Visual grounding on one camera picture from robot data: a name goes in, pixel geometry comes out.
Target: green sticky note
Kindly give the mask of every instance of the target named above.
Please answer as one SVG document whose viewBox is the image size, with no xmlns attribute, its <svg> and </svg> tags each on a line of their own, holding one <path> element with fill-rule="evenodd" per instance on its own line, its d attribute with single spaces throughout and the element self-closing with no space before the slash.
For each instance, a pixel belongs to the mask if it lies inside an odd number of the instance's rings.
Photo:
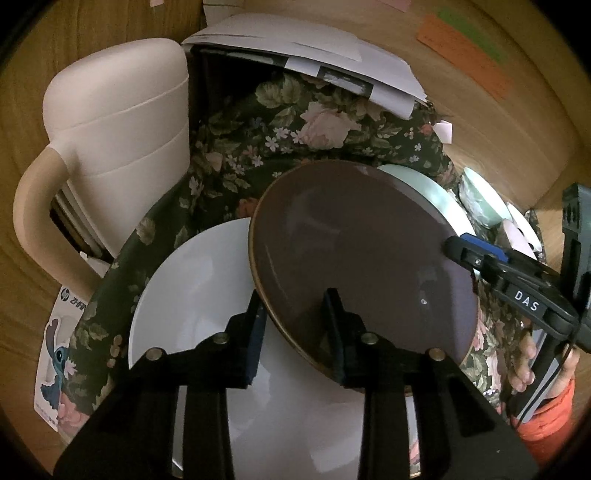
<svg viewBox="0 0 591 480">
<path fill-rule="evenodd" d="M 448 7 L 443 7 L 437 16 L 446 24 L 464 34 L 497 63 L 505 61 L 505 54 L 484 33 L 472 25 L 464 16 Z"/>
</svg>

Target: pink sticky note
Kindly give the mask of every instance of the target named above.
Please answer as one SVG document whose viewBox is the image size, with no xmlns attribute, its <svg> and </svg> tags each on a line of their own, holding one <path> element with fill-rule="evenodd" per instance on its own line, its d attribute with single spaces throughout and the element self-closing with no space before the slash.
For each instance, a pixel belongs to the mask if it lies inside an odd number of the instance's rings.
<svg viewBox="0 0 591 480">
<path fill-rule="evenodd" d="M 379 0 L 383 4 L 397 8 L 401 12 L 406 12 L 410 8 L 410 2 L 412 0 Z"/>
</svg>

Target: floral fabric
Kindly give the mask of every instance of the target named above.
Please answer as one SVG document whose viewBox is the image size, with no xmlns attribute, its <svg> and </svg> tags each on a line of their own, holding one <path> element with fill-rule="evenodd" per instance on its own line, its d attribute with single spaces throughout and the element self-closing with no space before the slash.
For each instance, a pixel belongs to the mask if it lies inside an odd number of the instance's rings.
<svg viewBox="0 0 591 480">
<path fill-rule="evenodd" d="M 129 329 L 139 297 L 162 262 L 197 233 L 251 216 L 270 183 L 291 168 L 324 158 L 367 165 L 397 163 L 445 188 L 453 163 L 416 104 L 407 121 L 321 80 L 284 73 L 263 82 L 191 134 L 187 174 L 146 214 L 93 295 L 70 341 L 59 428 L 72 436 L 128 372 Z M 519 332 L 518 316 L 478 285 L 478 331 L 462 368 L 499 407 L 499 366 Z"/>
</svg>

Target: brown plate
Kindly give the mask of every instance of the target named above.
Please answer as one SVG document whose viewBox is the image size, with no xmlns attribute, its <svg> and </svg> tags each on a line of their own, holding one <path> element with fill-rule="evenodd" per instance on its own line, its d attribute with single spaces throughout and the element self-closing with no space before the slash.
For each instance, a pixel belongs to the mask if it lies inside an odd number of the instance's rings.
<svg viewBox="0 0 591 480">
<path fill-rule="evenodd" d="M 328 287 L 397 347 L 439 347 L 462 362 L 477 304 L 470 272 L 441 251 L 452 235 L 443 215 L 402 181 L 329 160 L 273 182 L 252 217 L 248 252 L 256 289 L 279 330 L 330 374 L 320 317 Z"/>
</svg>

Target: orange sleeve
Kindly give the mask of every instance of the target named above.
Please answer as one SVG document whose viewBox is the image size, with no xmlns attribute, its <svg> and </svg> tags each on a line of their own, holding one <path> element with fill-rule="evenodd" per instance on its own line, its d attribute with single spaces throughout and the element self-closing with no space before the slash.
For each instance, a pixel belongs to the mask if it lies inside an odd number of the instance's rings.
<svg viewBox="0 0 591 480">
<path fill-rule="evenodd" d="M 528 423 L 517 429 L 536 461 L 543 465 L 560 450 L 572 431 L 574 378 L 556 398 L 538 408 Z"/>
</svg>

